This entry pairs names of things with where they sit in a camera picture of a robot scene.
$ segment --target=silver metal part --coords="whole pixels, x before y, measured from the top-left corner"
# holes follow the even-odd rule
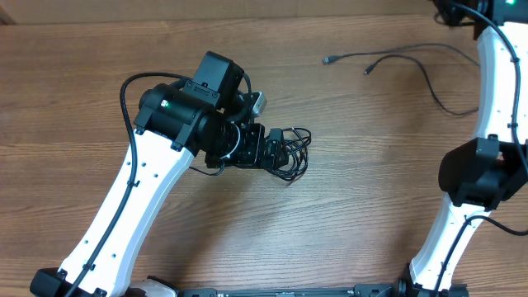
[[[252,109],[252,115],[253,117],[259,117],[262,115],[262,112],[264,112],[264,108],[266,107],[267,100],[266,96],[264,96],[263,92],[258,93],[258,98],[255,101],[255,105]]]

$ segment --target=wooden table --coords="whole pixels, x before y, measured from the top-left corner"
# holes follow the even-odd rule
[[[328,54],[421,42],[476,57],[470,29],[424,16],[0,26],[0,291],[28,295],[36,270],[58,266],[97,212],[125,154],[120,84],[132,74],[192,75],[207,50],[249,74],[267,127],[313,132],[309,170],[287,185],[264,171],[186,172],[139,253],[133,278],[180,288],[336,287],[393,281],[425,241],[441,202],[445,153],[471,137],[476,115],[448,116],[422,73],[376,57],[323,66]],[[479,102],[479,70],[444,49],[411,53],[445,104]],[[167,80],[135,82],[140,94]],[[205,167],[204,155],[194,161]],[[528,225],[526,191],[493,217]],[[524,296],[526,239],[489,224],[455,273],[472,296]]]

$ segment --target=tangled black wire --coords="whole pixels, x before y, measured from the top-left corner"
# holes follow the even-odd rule
[[[303,175],[308,169],[308,146],[312,143],[312,132],[305,128],[287,128],[284,132],[292,132],[297,139],[284,139],[285,152],[292,163],[289,169],[268,169],[267,171],[280,179],[292,182],[295,178]],[[306,136],[301,136],[299,131],[305,132]]]

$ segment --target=beige wall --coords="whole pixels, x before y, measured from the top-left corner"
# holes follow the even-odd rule
[[[16,24],[432,14],[427,0],[0,0]]]

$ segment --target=wooden surface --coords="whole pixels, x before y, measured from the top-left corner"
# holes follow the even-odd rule
[[[466,29],[429,16],[136,22],[0,27],[0,291],[28,295],[36,270],[58,266],[97,212],[125,155],[118,92],[130,75],[192,75],[207,50],[230,57],[268,98],[267,127],[313,131],[309,170],[287,185],[264,171],[186,172],[145,240],[134,279],[180,288],[337,287],[392,281],[425,241],[441,202],[440,161],[471,137],[476,115],[447,116],[419,69],[375,57],[323,66],[328,54],[418,42],[476,57]],[[479,100],[479,70],[444,49],[413,52],[439,96]],[[164,79],[135,82],[140,94]],[[203,154],[194,161],[203,165]],[[528,225],[526,191],[493,217]],[[472,296],[524,296],[526,239],[488,224],[455,281]]]
[[[427,0],[0,0],[16,24],[366,14],[432,15]]]

